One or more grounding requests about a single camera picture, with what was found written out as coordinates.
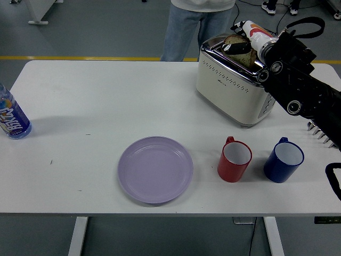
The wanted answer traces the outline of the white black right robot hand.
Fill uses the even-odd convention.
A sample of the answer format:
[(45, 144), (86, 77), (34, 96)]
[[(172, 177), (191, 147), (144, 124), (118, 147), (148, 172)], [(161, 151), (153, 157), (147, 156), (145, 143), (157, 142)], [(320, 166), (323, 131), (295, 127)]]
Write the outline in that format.
[(278, 40), (264, 28), (249, 20), (234, 24), (231, 30), (236, 30), (237, 28), (241, 29), (248, 41), (241, 43), (223, 43), (221, 49), (227, 55), (246, 54), (251, 49), (255, 50), (258, 54), (262, 54)]

